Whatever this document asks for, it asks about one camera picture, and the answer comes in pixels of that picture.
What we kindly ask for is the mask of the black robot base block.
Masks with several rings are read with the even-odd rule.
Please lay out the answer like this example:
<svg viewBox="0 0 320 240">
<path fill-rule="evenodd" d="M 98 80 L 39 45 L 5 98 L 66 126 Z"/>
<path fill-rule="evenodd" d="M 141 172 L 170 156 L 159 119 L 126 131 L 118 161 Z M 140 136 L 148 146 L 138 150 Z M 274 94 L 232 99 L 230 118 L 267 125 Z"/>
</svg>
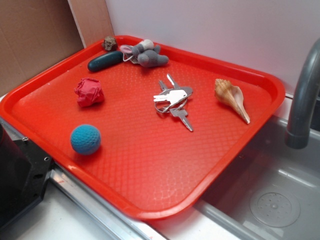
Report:
<svg viewBox="0 0 320 240">
<path fill-rule="evenodd" d="M 52 157 L 32 140 L 13 140 L 0 127 L 1 230 L 44 199 L 52 165 Z"/>
</svg>

